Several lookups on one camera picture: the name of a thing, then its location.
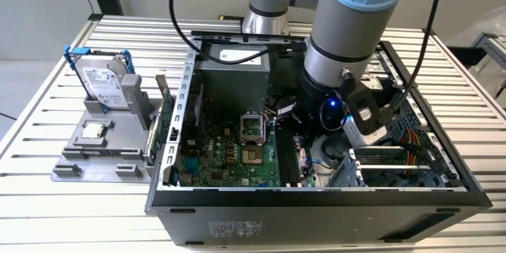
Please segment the robotic arm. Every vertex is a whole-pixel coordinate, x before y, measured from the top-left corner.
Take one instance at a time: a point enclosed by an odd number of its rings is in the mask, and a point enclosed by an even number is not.
[[[295,116],[306,130],[329,133],[345,128],[357,147],[388,134],[385,125],[393,118],[392,110],[378,107],[360,79],[398,1],[318,0],[302,88],[295,103],[279,114],[282,118]],[[346,117],[343,105],[350,111]]]

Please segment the wire bundle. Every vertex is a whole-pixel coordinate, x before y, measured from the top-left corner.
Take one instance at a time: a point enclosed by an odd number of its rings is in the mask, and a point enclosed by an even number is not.
[[[406,129],[406,133],[401,139],[402,143],[408,143],[410,145],[421,145],[420,136],[412,129]],[[406,164],[413,166],[417,162],[417,154],[408,150],[408,160]]]

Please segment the motherboard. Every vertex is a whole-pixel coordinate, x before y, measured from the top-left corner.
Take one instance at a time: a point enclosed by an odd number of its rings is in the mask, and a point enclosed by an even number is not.
[[[266,141],[242,143],[239,122],[207,120],[203,145],[198,157],[183,160],[182,186],[194,187],[279,187],[279,169],[274,122],[266,122]],[[247,121],[249,134],[255,125]]]

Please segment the hard drive label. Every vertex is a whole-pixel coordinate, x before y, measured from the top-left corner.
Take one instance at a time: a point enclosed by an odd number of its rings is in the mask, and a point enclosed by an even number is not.
[[[86,67],[83,71],[98,101],[110,108],[129,107],[115,72],[94,67]]]

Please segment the blue plastic clip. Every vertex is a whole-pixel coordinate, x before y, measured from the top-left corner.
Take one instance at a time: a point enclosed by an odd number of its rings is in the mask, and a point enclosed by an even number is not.
[[[133,55],[127,49],[122,50],[122,55],[126,57],[129,73],[135,74],[135,68],[134,68],[134,63],[133,63]]]
[[[84,81],[83,81],[83,79],[82,79],[82,77],[79,75],[79,72],[76,71],[76,64],[75,64],[75,62],[72,60],[72,55],[83,56],[83,55],[91,54],[92,53],[91,48],[90,47],[76,47],[71,51],[71,46],[66,45],[64,48],[63,48],[63,51],[64,51],[63,57],[66,58],[66,61],[70,64],[71,69],[76,72],[78,79],[79,79],[80,84],[82,84],[82,86],[84,88],[84,92],[87,93],[87,100],[91,100],[92,96],[91,96],[91,94],[90,94],[90,92],[87,90],[87,86],[84,85]],[[105,113],[107,113],[110,111],[110,107],[106,106],[106,105],[103,105],[102,103],[101,103],[101,106],[102,106],[102,110],[105,111]]]

